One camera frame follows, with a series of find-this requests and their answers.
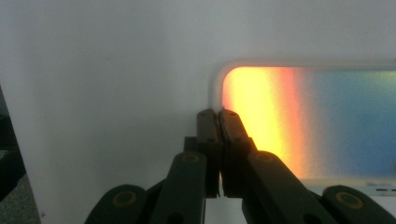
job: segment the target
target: orange light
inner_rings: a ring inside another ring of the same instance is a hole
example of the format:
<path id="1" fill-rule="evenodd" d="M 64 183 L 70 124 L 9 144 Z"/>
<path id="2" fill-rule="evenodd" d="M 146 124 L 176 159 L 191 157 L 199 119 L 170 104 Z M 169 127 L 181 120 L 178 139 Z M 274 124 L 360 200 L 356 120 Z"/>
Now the orange light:
<path id="1" fill-rule="evenodd" d="M 289 68 L 238 67 L 224 80 L 223 105 L 241 117 L 259 150 L 275 153 L 299 177 L 303 156 L 302 110 Z"/>

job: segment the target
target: white surface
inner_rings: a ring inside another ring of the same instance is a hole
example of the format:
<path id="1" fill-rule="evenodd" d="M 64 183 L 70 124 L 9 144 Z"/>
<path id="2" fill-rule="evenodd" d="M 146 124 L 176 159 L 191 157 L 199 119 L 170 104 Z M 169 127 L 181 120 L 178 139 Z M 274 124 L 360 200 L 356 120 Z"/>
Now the white surface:
<path id="1" fill-rule="evenodd" d="M 394 61 L 395 10 L 393 0 L 2 1 L 0 82 L 42 222 L 82 223 L 110 188 L 165 177 L 231 60 Z M 236 208 L 220 209 L 239 223 Z"/>

